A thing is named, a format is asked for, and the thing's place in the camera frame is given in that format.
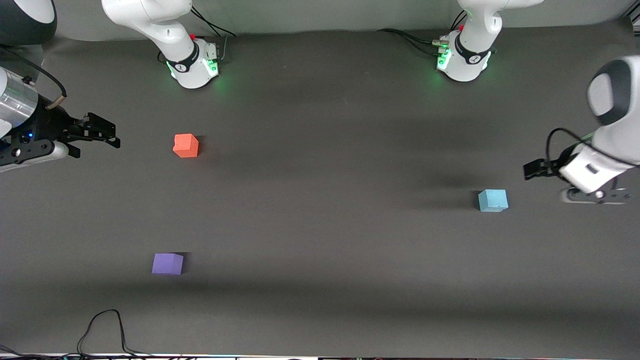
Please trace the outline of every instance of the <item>wall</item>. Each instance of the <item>wall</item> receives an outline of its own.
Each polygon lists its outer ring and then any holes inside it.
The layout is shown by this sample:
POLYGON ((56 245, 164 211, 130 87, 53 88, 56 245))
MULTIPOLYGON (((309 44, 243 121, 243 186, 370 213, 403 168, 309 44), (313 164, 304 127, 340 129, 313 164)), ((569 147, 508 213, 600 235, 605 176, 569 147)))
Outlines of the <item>wall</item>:
MULTIPOLYGON (((594 24, 619 17, 633 0, 546 0, 532 8, 503 12, 507 27, 594 24)), ((99 0, 55 0, 58 36, 101 41, 143 38, 113 24, 99 0)), ((460 11, 454 0, 194 0, 211 22, 236 33, 295 33, 316 30, 442 29, 460 11)), ((191 14, 188 31, 211 30, 191 14)))

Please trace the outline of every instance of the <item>foam cube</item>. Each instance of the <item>foam cube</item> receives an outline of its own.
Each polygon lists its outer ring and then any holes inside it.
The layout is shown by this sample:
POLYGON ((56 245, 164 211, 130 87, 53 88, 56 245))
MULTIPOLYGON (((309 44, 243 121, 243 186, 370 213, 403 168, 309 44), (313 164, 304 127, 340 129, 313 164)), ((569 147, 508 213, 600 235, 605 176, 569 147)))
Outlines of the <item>foam cube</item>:
POLYGON ((180 275, 182 274, 182 255, 156 254, 151 274, 180 275))
POLYGON ((198 156, 198 139, 193 134, 176 134, 173 142, 173 152, 181 158, 198 156))
POLYGON ((499 213, 509 208, 506 190, 487 189, 478 195, 478 200, 483 213, 499 213))

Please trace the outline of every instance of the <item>cable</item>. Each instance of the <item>cable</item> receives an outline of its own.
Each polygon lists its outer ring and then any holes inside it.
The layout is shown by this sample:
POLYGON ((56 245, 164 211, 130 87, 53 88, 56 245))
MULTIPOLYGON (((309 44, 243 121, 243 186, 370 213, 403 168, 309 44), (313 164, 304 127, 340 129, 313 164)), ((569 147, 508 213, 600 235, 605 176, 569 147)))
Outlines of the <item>cable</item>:
POLYGON ((455 19, 453 20, 453 22, 451 23, 451 30, 453 30, 453 29, 456 27, 456 22, 458 21, 458 17, 460 17, 460 15, 462 15, 462 14, 464 14, 464 13, 465 13, 465 11, 464 11, 464 10, 462 10, 462 11, 458 14, 458 16, 456 16, 456 18, 455 18, 455 19))
POLYGON ((629 10, 629 11, 627 12, 627 16, 629 16, 629 17, 630 17, 630 16, 631 16, 631 14, 632 14, 634 11, 636 11, 636 10, 638 9, 638 6, 640 6, 640 4, 636 4, 636 5, 634 6, 634 8, 633 8, 633 9, 629 10))
MULTIPOLYGON (((590 148, 591 150, 593 150, 593 151, 595 151, 595 152, 597 152, 597 153, 601 154, 602 156, 605 156, 606 158, 609 158, 609 159, 611 159, 611 160, 613 160, 613 161, 617 161, 618 163, 622 163, 622 164, 625 164, 625 165, 630 166, 630 167, 634 167, 634 168, 636 168, 636 167, 640 167, 640 165, 636 165, 636 164, 633 164, 633 163, 627 162, 627 161, 625 161, 625 160, 622 160, 622 159, 620 159, 620 158, 617 158, 617 157, 615 157, 615 156, 613 156, 613 155, 610 155, 610 154, 608 154, 608 153, 606 153, 606 152, 604 152, 604 151, 602 151, 602 150, 598 149, 597 147, 595 147, 595 146, 591 145, 590 143, 588 143, 587 141, 583 140, 581 137, 579 137, 578 135, 576 135, 573 131, 571 131, 571 130, 569 130, 569 129, 565 129, 564 127, 557 127, 557 128, 555 128, 555 129, 551 130, 551 132, 550 132, 550 133, 549 133, 549 135, 547 136, 547 144, 546 144, 546 146, 545 146, 545 156, 546 156, 547 164, 551 164, 551 155, 550 155, 550 153, 551 153, 551 150, 550 150, 550 148, 551 148, 551 138, 553 138, 553 135, 554 135, 555 133, 559 132, 559 131, 561 131, 561 132, 563 132, 563 133, 568 134, 568 135, 569 135, 570 137, 572 137, 574 140, 576 140, 576 141, 578 141, 579 143, 581 143, 582 145, 584 145, 584 146, 586 146, 586 147, 590 148)), ((560 177, 560 174, 558 174, 558 173, 557 173, 557 169, 553 169, 553 171, 554 171, 554 173, 556 174, 556 176, 560 177)))
POLYGON ((219 37, 221 36, 220 33, 218 33, 218 30, 216 30, 216 28, 213 27, 212 24, 209 24, 209 22, 207 20, 205 20, 201 15, 199 15, 200 13, 196 13, 195 11, 193 11, 193 9, 191 9, 191 13, 193 15, 196 15, 196 17, 202 21, 204 21, 205 23, 207 23, 207 25, 209 25, 209 27, 213 30, 214 33, 216 33, 216 35, 218 35, 219 37))
POLYGON ((457 28, 457 27, 458 27, 458 25, 460 25, 460 23, 461 23, 464 19, 466 19, 466 18, 467 18, 467 14, 465 14, 465 16, 463 16, 463 17, 462 17, 462 19, 460 19, 460 20, 459 20, 459 21, 458 21, 458 22, 453 26, 453 29, 457 28))
POLYGON ((394 33, 397 35, 400 35, 403 39, 405 39, 411 46, 413 46, 414 48, 416 48, 416 50, 420 51, 423 54, 427 54, 427 55, 433 55, 433 56, 438 56, 438 54, 436 53, 431 53, 429 51, 426 51, 425 49, 419 47, 415 42, 416 41, 420 44, 424 44, 424 45, 431 45, 431 41, 429 40, 423 40, 419 37, 415 37, 409 33, 406 33, 404 31, 398 30, 398 29, 390 29, 390 28, 385 28, 385 29, 380 29, 378 31, 382 31, 382 32, 386 32, 386 33, 394 33))
POLYGON ((220 61, 224 60, 227 55, 227 40, 229 40, 229 37, 225 37, 225 45, 222 46, 222 57, 220 58, 220 61))
POLYGON ((50 359, 49 356, 45 356, 45 355, 36 355, 36 354, 21 354, 15 350, 13 350, 10 347, 4 346, 2 344, 0 344, 0 350, 2 350, 3 352, 8 352, 10 354, 16 355, 16 356, 20 356, 20 357, 30 357, 33 359, 50 359))
POLYGON ((120 325, 120 347, 122 347, 122 351, 126 352, 129 355, 132 355, 134 357, 137 357, 137 355, 135 353, 139 353, 139 354, 146 354, 142 351, 137 351, 137 350, 133 350, 131 348, 129 348, 127 346, 127 340, 124 336, 124 327, 122 326, 122 318, 120 317, 120 312, 116 309, 108 309, 108 310, 104 310, 101 311, 100 313, 97 313, 96 315, 93 316, 93 318, 91 319, 91 321, 89 322, 89 326, 87 326, 86 331, 84 332, 84 335, 82 335, 82 337, 80 338, 80 340, 78 340, 78 343, 76 345, 76 352, 78 354, 80 354, 81 357, 84 357, 84 354, 82 352, 82 344, 84 342, 84 339, 87 337, 87 335, 89 335, 89 332, 91 332, 91 326, 93 325, 93 321, 95 321, 95 319, 104 314, 104 313, 108 313, 108 312, 114 312, 116 313, 116 315, 118 316, 118 324, 120 325))
MULTIPOLYGON (((210 28, 217 28, 219 30, 222 30, 226 33, 229 33, 232 36, 236 36, 236 34, 232 33, 231 31, 221 28, 218 25, 213 24, 212 22, 210 22, 209 20, 205 19, 205 17, 198 11, 198 9, 195 8, 195 6, 191 7, 191 13, 193 13, 193 15, 196 15, 200 20, 206 22, 210 28)), ((218 33, 215 29, 213 29, 213 31, 216 32, 216 34, 218 34, 218 36, 220 36, 220 33, 218 33)))
POLYGON ((2 51, 5 54, 11 54, 11 55, 15 56, 16 58, 20 59, 20 61, 22 61, 23 63, 29 65, 30 67, 33 67, 34 69, 36 69, 40 73, 45 74, 45 76, 47 76, 49 79, 51 79, 51 81, 56 83, 56 85, 60 88, 61 95, 54 102, 52 102, 50 105, 47 106, 48 110, 51 110, 51 109, 55 108, 56 106, 60 105, 67 98, 67 89, 65 89, 64 85, 62 85, 62 83, 60 81, 58 81, 58 79, 56 79, 56 77, 51 75, 48 71, 46 71, 45 69, 39 67, 38 65, 34 64, 33 62, 21 57, 20 55, 14 53, 13 51, 11 51, 9 49, 6 49, 6 48, 2 47, 2 46, 0 46, 0 51, 2 51))
POLYGON ((384 28, 384 29, 380 29, 380 30, 378 30, 378 31, 383 31, 383 32, 387 32, 387 33, 394 33, 394 34, 398 34, 398 35, 400 35, 400 36, 402 36, 402 37, 409 38, 409 39, 411 39, 411 40, 413 40, 413 41, 415 41, 415 42, 419 42, 419 43, 421 43, 421 44, 431 45, 431 43, 432 43, 432 41, 430 41, 430 40, 424 40, 424 39, 421 39, 421 38, 419 38, 419 37, 416 37, 416 36, 411 35, 411 34, 409 34, 409 33, 405 32, 405 31, 398 30, 398 29, 384 28))

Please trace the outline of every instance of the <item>black cable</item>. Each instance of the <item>black cable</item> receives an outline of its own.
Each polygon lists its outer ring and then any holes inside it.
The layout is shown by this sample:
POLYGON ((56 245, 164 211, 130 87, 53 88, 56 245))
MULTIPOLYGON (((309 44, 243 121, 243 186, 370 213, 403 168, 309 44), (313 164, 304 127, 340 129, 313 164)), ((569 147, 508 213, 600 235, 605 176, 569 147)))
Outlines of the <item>black cable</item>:
POLYGON ((406 31, 402 31, 402 30, 398 30, 398 29, 384 28, 384 29, 380 29, 378 31, 383 31, 383 32, 386 32, 386 33, 398 34, 398 35, 400 35, 402 37, 409 38, 409 39, 411 39, 411 40, 413 40, 415 42, 419 42, 421 44, 431 45, 431 43, 432 43, 432 41, 430 41, 430 40, 421 39, 419 37, 416 37, 415 35, 411 35, 411 34, 407 33, 406 31))
POLYGON ((455 28, 457 28, 458 25, 460 25, 460 23, 466 18, 467 18, 467 14, 465 14, 465 16, 463 16, 462 19, 460 19, 451 29, 454 30, 455 28))
POLYGON ((207 20, 206 20, 204 17, 202 17, 201 15, 199 15, 199 13, 194 12, 194 11, 193 11, 193 9, 191 9, 191 13, 192 13, 193 15, 196 15, 196 17, 197 17, 198 19, 200 19, 200 20, 204 21, 207 25, 209 25, 209 27, 213 30, 213 32, 214 32, 214 33, 216 33, 216 35, 218 35, 219 37, 220 37, 220 36, 222 36, 222 35, 220 35, 220 33, 218 33, 218 30, 216 30, 216 28, 214 28, 212 24, 209 24, 209 22, 207 22, 207 20))
POLYGON ((427 54, 427 55, 432 55, 432 56, 438 56, 437 53, 431 53, 421 47, 419 47, 415 42, 413 42, 412 40, 420 43, 420 44, 424 44, 424 45, 431 45, 431 41, 429 40, 423 40, 419 37, 415 37, 409 33, 406 33, 404 31, 398 30, 398 29, 390 29, 390 28, 385 28, 385 29, 380 29, 378 31, 382 31, 382 32, 386 32, 386 33, 394 33, 397 35, 400 35, 400 37, 402 37, 403 39, 405 39, 411 46, 413 46, 414 48, 416 48, 416 50, 420 51, 423 54, 427 54))
POLYGON ((636 11, 636 10, 638 9, 638 6, 640 6, 640 4, 635 5, 633 9, 629 10, 629 11, 627 12, 627 16, 629 16, 629 17, 630 17, 630 16, 631 16, 631 14, 632 14, 634 11, 636 11))
POLYGON ((62 359, 65 356, 69 356, 69 355, 73 355, 73 354, 65 354, 62 356, 47 356, 47 355, 42 355, 42 354, 21 354, 15 350, 13 350, 10 347, 7 347, 5 345, 0 344, 0 350, 3 352, 8 352, 10 354, 16 355, 17 357, 12 357, 12 359, 37 359, 37 360, 57 360, 57 359, 62 359))
POLYGON ((462 15, 462 14, 464 14, 464 13, 465 13, 465 11, 464 11, 464 10, 462 10, 462 11, 458 14, 458 16, 456 16, 456 18, 455 18, 455 19, 453 19, 453 22, 451 23, 451 30, 453 30, 453 29, 456 27, 456 22, 458 21, 458 18, 460 17, 460 15, 462 15))
POLYGON ((202 359, 202 358, 209 358, 211 360, 216 360, 216 357, 214 356, 202 356, 202 357, 186 357, 186 358, 181 358, 181 357, 172 357, 172 356, 133 356, 133 355, 115 355, 115 356, 108 356, 108 355, 89 355, 89 354, 84 354, 83 356, 80 356, 80 354, 65 354, 65 355, 61 355, 61 356, 54 356, 54 357, 49 357, 43 354, 23 354, 26 356, 15 356, 15 357, 0 357, 0 359, 7 359, 7 360, 65 360, 65 358, 67 358, 67 360, 105 360, 105 359, 110 359, 110 360, 134 360, 134 359, 142 359, 142 360, 151 360, 151 359, 162 359, 162 360, 195 360, 195 359, 202 359))
POLYGON ((205 19, 205 17, 198 11, 198 9, 194 9, 193 7, 191 7, 191 13, 193 15, 196 15, 196 17, 198 19, 204 21, 207 25, 209 25, 209 27, 213 30, 214 33, 216 33, 216 35, 218 35, 219 37, 222 36, 222 35, 220 35, 220 33, 218 33, 218 30, 216 30, 216 28, 213 27, 213 23, 211 23, 207 19, 205 19))
POLYGON ((193 15, 196 15, 200 20, 206 22, 210 27, 220 29, 220 30, 232 35, 232 36, 236 36, 236 34, 232 33, 231 31, 229 31, 227 29, 224 29, 224 28, 221 28, 218 25, 213 24, 211 21, 205 19, 205 17, 198 11, 198 9, 195 8, 195 6, 191 7, 191 13, 193 13, 193 15))
POLYGON ((67 97, 67 89, 65 89, 64 85, 62 85, 62 83, 60 81, 58 81, 58 79, 56 79, 55 76, 51 75, 48 71, 46 71, 45 69, 39 67, 38 65, 32 63, 31 61, 21 57, 20 55, 14 53, 13 51, 11 51, 9 49, 6 49, 6 48, 2 47, 2 46, 0 46, 0 51, 2 51, 5 54, 10 54, 10 55, 15 56, 16 58, 18 58, 23 63, 29 65, 30 67, 33 67, 34 69, 36 69, 37 71, 41 72, 42 74, 45 74, 45 76, 47 76, 49 79, 51 79, 51 81, 56 83, 56 85, 60 88, 60 92, 62 93, 62 96, 67 97))
POLYGON ((126 352, 129 355, 132 355, 134 357, 138 357, 135 353, 139 353, 139 354, 146 354, 142 351, 137 351, 137 350, 133 350, 131 348, 129 348, 127 346, 127 340, 124 336, 124 327, 122 326, 122 318, 120 317, 120 312, 116 309, 108 309, 108 310, 104 310, 101 311, 100 313, 97 313, 96 315, 93 316, 93 318, 91 319, 91 321, 89 322, 89 326, 87 326, 86 331, 84 332, 84 334, 82 335, 82 337, 80 338, 80 340, 78 340, 78 343, 76 344, 76 352, 78 354, 81 355, 81 357, 84 357, 84 353, 82 352, 82 344, 84 339, 87 337, 87 335, 89 335, 89 332, 91 332, 91 326, 93 325, 93 321, 95 321, 95 319, 104 314, 104 313, 108 313, 108 312, 114 312, 116 313, 116 315, 118 316, 118 324, 120 325, 120 347, 122 347, 122 351, 126 352))
MULTIPOLYGON (((553 137, 553 135, 554 135, 555 133, 557 133, 557 132, 559 132, 559 131, 561 131, 561 132, 563 132, 563 133, 568 134, 568 135, 569 135, 570 137, 572 137, 574 140, 576 140, 576 141, 578 141, 579 143, 581 143, 582 145, 584 145, 584 146, 586 146, 586 147, 590 148, 591 150, 593 150, 593 151, 595 151, 595 152, 597 152, 597 153, 601 154, 602 156, 605 156, 606 158, 609 158, 609 159, 611 159, 611 160, 613 160, 613 161, 617 161, 618 163, 625 164, 625 165, 630 166, 630 167, 634 167, 634 168, 636 168, 636 167, 640 167, 640 165, 636 165, 636 164, 633 164, 633 163, 627 162, 627 161, 625 161, 625 160, 622 160, 622 159, 620 159, 620 158, 617 158, 617 157, 615 157, 615 156, 613 156, 613 155, 610 155, 610 154, 608 154, 608 153, 606 153, 606 152, 604 152, 604 151, 602 151, 602 150, 598 149, 597 147, 595 147, 595 146, 591 145, 590 143, 588 143, 587 141, 583 140, 581 137, 579 137, 579 136, 578 136, 577 134, 575 134, 573 131, 571 131, 571 130, 569 130, 569 129, 565 129, 564 127, 557 127, 557 128, 555 128, 555 129, 551 130, 551 132, 550 132, 550 133, 549 133, 549 135, 547 136, 547 144, 546 144, 546 146, 545 146, 545 156, 546 156, 546 159, 545 159, 545 160, 547 161, 547 165, 550 165, 550 164, 551 164, 551 155, 550 155, 550 153, 551 153, 551 150, 550 150, 550 148, 551 148, 551 138, 553 137)), ((557 171, 556 171, 556 170, 554 170, 554 173, 556 174, 556 176, 559 176, 559 174, 557 173, 557 171)))

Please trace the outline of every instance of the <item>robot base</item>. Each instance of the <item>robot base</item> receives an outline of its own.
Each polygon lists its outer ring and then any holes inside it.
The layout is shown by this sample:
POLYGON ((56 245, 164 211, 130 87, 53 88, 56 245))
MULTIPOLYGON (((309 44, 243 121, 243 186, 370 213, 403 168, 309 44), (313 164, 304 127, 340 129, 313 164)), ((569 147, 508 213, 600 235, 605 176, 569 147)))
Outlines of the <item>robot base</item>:
POLYGON ((560 191, 560 199, 569 204, 601 204, 623 205, 629 202, 631 194, 627 189, 598 190, 584 193, 578 188, 567 188, 560 191))
POLYGON ((171 70, 171 76, 178 81, 178 83, 187 89, 196 89, 205 86, 209 80, 218 76, 218 50, 216 44, 211 44, 202 39, 196 39, 193 41, 199 49, 198 59, 191 66, 187 72, 179 72, 171 67, 169 63, 167 66, 171 70))
MULTIPOLYGON (((440 37, 440 40, 448 41, 449 44, 453 44, 456 37, 460 34, 460 31, 455 30, 447 35, 440 37)), ((440 55, 438 58, 437 69, 444 72, 451 79, 460 82, 472 81, 477 78, 482 70, 486 69, 487 61, 491 56, 491 52, 483 59, 480 59, 478 63, 470 65, 467 64, 466 59, 462 56, 455 46, 449 46, 449 48, 440 55)))

